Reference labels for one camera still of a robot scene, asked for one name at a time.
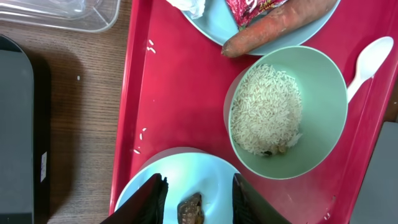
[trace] sticker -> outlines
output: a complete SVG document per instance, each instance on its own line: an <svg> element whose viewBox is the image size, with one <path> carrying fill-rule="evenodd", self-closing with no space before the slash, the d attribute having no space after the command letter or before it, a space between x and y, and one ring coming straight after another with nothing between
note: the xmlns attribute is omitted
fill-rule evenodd
<svg viewBox="0 0 398 224"><path fill-rule="evenodd" d="M47 173L47 152L42 154L42 167L40 168L40 182L43 182Z"/></svg>

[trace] wooden table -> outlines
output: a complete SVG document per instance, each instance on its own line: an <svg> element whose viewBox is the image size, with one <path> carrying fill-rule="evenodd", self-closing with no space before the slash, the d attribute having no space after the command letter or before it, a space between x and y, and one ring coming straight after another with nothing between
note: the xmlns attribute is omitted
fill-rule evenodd
<svg viewBox="0 0 398 224"><path fill-rule="evenodd" d="M0 33L41 54L52 71L50 223L108 216L131 1L100 34L0 22Z"/></svg>

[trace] plastic spoon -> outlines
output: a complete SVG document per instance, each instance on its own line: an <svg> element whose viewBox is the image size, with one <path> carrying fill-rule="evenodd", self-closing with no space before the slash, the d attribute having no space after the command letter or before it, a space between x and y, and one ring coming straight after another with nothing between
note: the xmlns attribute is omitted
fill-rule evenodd
<svg viewBox="0 0 398 224"><path fill-rule="evenodd" d="M390 53L394 40L391 37L381 37L370 43L356 61L356 74L353 82L347 88L347 99L351 101L361 85L372 78Z"/></svg>

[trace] plate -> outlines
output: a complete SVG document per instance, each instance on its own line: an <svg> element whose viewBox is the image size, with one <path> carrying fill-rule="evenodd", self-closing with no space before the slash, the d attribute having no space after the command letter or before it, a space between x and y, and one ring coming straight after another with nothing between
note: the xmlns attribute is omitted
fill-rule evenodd
<svg viewBox="0 0 398 224"><path fill-rule="evenodd" d="M167 177L169 183L164 209L164 224L178 223L177 205L197 192L202 195L205 224L233 222L232 181L234 174L239 171L225 160L202 152L174 154L163 157L143 168L125 186L115 211L156 173Z"/></svg>
<svg viewBox="0 0 398 224"><path fill-rule="evenodd" d="M333 9L317 21L264 44L249 54L265 55L281 47L304 43L325 25L339 3L340 0L337 0ZM223 45L229 38L238 33L238 27L225 0L206 0L205 12L199 19L191 19L188 11L182 11L182 13L202 34L217 44Z"/></svg>

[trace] spoon handle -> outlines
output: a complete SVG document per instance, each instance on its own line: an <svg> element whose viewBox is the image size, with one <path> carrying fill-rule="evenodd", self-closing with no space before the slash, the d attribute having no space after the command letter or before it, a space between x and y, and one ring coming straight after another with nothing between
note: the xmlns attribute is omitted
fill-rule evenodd
<svg viewBox="0 0 398 224"><path fill-rule="evenodd" d="M349 103L351 99L354 97L355 93L359 90L361 85L363 84L363 80L359 78L354 78L353 82L349 84L347 88L347 102Z"/></svg>

